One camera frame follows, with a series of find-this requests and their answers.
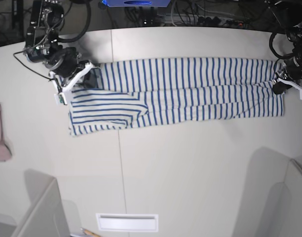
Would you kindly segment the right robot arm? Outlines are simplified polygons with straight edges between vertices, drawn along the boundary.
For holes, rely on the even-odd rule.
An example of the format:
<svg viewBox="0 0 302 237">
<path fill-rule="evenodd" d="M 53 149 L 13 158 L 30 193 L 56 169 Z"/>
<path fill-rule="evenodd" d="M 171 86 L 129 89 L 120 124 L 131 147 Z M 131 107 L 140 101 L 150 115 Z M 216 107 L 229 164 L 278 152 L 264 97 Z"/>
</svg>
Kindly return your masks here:
<svg viewBox="0 0 302 237">
<path fill-rule="evenodd" d="M 23 54 L 32 63 L 43 63 L 54 77 L 60 78 L 61 86 L 67 86 L 77 73 L 85 69 L 89 61 L 81 61 L 81 54 L 75 47 L 63 47 L 62 43 L 80 40 L 87 32 L 91 20 L 91 6 L 88 0 L 73 0 L 86 6 L 86 23 L 82 31 L 71 39 L 59 36 L 59 27 L 67 13 L 58 0 L 33 1 L 30 25 L 27 29 Z"/>
</svg>

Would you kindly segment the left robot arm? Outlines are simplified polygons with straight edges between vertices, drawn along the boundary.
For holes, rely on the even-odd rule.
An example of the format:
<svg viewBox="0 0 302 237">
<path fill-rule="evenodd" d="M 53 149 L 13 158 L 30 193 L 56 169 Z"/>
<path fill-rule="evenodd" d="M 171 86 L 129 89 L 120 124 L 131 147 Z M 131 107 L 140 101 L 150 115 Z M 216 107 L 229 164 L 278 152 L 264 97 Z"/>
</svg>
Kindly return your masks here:
<svg viewBox="0 0 302 237">
<path fill-rule="evenodd" d="M 281 95 L 294 88 L 302 100 L 302 5 L 285 0 L 267 0 L 266 3 L 294 47 L 291 53 L 285 55 L 277 53 L 273 41 L 278 32 L 272 32 L 269 49 L 284 63 L 282 68 L 275 72 L 272 91 L 276 95 Z"/>
</svg>

